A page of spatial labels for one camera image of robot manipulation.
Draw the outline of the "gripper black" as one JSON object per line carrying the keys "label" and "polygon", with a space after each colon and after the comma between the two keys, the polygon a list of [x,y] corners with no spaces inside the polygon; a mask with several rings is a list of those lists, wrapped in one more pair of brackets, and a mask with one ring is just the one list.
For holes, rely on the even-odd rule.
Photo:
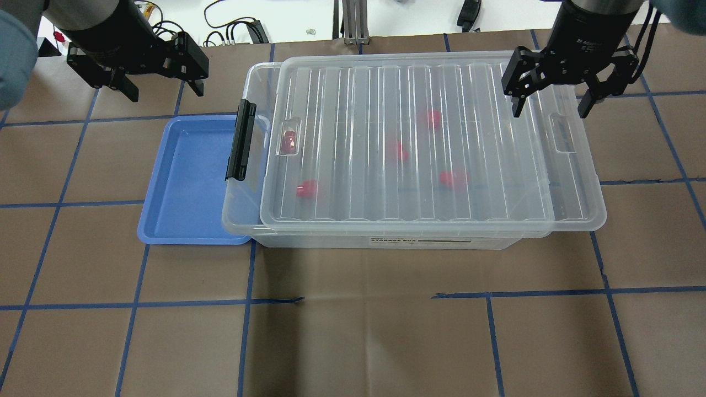
{"label": "gripper black", "polygon": [[157,74],[187,82],[197,97],[205,95],[210,62],[184,31],[164,40],[150,27],[95,26],[69,30],[67,37],[68,65],[93,88],[108,87],[137,103],[139,89],[128,76]]}
{"label": "gripper black", "polygon": [[581,119],[587,118],[605,95],[622,93],[626,85],[634,83],[639,58],[632,47],[621,47],[620,43],[635,15],[635,11],[622,15],[559,11],[542,50],[516,47],[501,79],[502,92],[512,96],[514,118],[521,116],[532,93],[554,84],[592,87],[592,81],[608,66],[613,66],[608,79],[582,96],[577,107]]}

